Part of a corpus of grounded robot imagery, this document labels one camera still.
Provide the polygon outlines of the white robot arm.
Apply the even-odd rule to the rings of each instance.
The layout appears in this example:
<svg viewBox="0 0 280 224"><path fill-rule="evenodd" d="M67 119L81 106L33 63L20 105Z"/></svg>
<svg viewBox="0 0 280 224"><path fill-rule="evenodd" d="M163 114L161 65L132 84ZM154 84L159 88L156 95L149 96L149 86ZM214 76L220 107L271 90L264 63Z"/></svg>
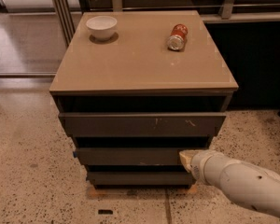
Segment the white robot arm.
<svg viewBox="0 0 280 224"><path fill-rule="evenodd" d="M195 180L220 189L233 203L280 218L280 175L214 150L183 150L182 165Z"/></svg>

